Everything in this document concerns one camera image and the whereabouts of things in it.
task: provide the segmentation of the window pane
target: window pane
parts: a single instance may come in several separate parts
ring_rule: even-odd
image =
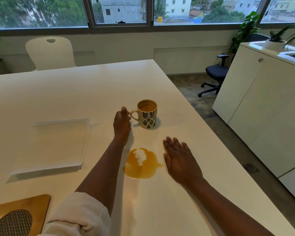
[[[154,25],[241,23],[257,10],[260,1],[155,0]]]
[[[295,22],[295,0],[271,0],[261,23]]]
[[[146,0],[92,0],[92,3],[97,24],[146,23]]]
[[[0,0],[0,29],[88,27],[82,0]]]

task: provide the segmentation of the liquid spill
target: liquid spill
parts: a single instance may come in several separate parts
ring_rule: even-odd
[[[140,150],[144,151],[146,159],[142,161],[142,165],[139,165],[139,158],[136,157],[135,153],[136,150],[137,149],[133,149],[128,155],[126,166],[123,168],[125,174],[131,178],[151,178],[154,176],[157,168],[162,167],[163,164],[157,162],[154,152],[145,148],[140,148]]]

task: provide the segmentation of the hand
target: hand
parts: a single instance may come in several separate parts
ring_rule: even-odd
[[[114,119],[115,139],[123,145],[126,145],[131,130],[130,119],[131,117],[126,107],[122,107],[121,111],[116,113]]]
[[[204,180],[202,171],[187,144],[180,144],[177,138],[173,140],[170,137],[163,140],[166,151],[164,158],[171,177],[186,187]]]

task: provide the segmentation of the white chair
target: white chair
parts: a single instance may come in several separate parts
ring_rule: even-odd
[[[71,42],[59,36],[46,36],[29,40],[26,50],[36,70],[76,67]]]

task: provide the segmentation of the window frame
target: window frame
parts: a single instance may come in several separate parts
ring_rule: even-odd
[[[288,24],[295,23],[261,23],[261,20],[271,0],[261,0],[257,7],[260,18],[257,27],[262,29],[279,29]],[[147,0],[146,23],[103,23],[97,24],[93,13],[92,1],[82,0],[88,27],[52,27],[52,28],[14,28],[1,29],[0,36],[24,36],[24,35],[80,35],[80,34],[109,34],[131,32],[175,32],[175,31],[208,31],[208,30],[237,30],[240,23],[208,23],[193,25],[153,25],[154,24],[154,0]]]

